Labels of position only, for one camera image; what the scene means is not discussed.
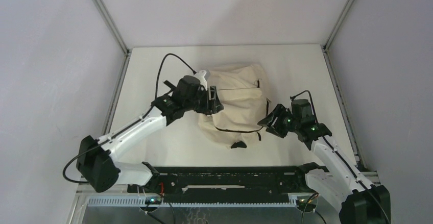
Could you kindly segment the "cream canvas student bag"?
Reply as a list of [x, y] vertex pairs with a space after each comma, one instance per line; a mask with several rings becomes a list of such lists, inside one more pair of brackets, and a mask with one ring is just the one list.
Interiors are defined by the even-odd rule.
[[208, 88], [215, 86], [224, 109], [214, 115], [198, 113], [198, 127], [210, 141], [227, 148], [259, 144], [269, 114], [269, 80], [259, 64], [233, 64], [209, 70]]

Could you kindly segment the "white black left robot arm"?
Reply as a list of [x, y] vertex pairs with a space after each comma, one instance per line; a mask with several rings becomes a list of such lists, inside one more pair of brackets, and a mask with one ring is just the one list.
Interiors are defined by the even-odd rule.
[[138, 115], [119, 130], [97, 139], [85, 137], [79, 148], [76, 168], [87, 183], [98, 192], [114, 185], [139, 185], [148, 192], [160, 184], [158, 171], [147, 162], [121, 162], [121, 157], [134, 145], [152, 133], [169, 126], [188, 111], [213, 115], [223, 110], [215, 86], [209, 86], [210, 72], [201, 70], [181, 78], [176, 86], [165, 82], [171, 94], [164, 94], [151, 102], [147, 112]]

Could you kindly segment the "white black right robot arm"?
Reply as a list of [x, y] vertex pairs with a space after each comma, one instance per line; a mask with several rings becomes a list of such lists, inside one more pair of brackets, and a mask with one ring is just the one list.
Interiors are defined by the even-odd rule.
[[390, 193], [375, 186], [340, 150], [330, 129], [317, 121], [314, 106], [306, 99], [292, 99], [291, 107], [278, 104], [258, 122], [267, 132], [284, 138], [295, 133], [300, 142], [325, 165], [306, 163], [296, 169], [295, 184], [313, 190], [339, 214], [340, 223], [391, 223]]

